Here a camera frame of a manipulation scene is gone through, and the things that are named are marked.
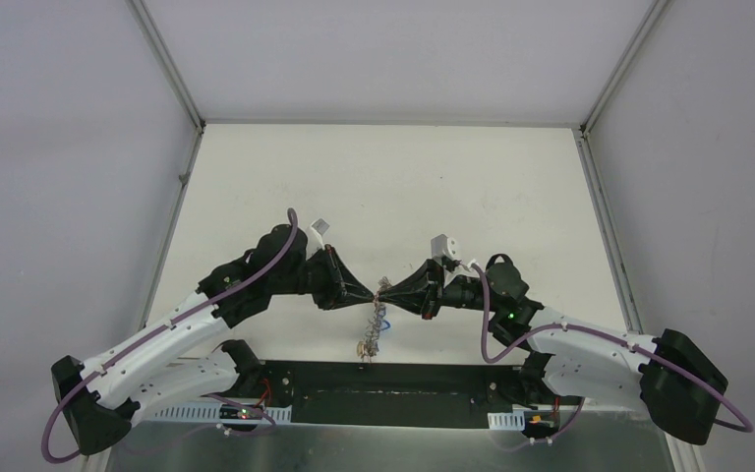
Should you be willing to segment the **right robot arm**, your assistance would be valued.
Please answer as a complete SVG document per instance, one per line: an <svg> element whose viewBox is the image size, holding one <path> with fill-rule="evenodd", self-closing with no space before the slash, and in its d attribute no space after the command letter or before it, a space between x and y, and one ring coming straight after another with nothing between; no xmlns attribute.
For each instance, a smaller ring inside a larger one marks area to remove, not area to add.
<svg viewBox="0 0 755 472"><path fill-rule="evenodd" d="M718 424L728 381L686 334L665 329L652 336L600 328L528 296L529 285L512 259L492 256L484 268L429 259L412 275L380 290L377 299L433 319L442 308L479 310L485 337L509 353L528 356L519 390L528 403L550 396L599 400L646 413L665 433L704 445Z"/></svg>

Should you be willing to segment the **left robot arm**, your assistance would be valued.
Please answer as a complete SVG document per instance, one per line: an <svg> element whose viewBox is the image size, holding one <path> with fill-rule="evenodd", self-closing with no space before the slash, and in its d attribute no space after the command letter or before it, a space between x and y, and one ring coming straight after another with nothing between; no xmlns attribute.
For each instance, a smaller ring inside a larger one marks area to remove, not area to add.
<svg viewBox="0 0 755 472"><path fill-rule="evenodd" d="M85 360L66 355L51 367L57 407L43 431L63 417L78 455L104 451L147 415L174 400L230 390L253 395L261 383L258 360L244 341L228 341L185 366L176 360L265 311L280 295L309 295L325 311L369 304L373 292L345 266L315 227L280 224L240 258L217 266L175 309L130 338Z"/></svg>

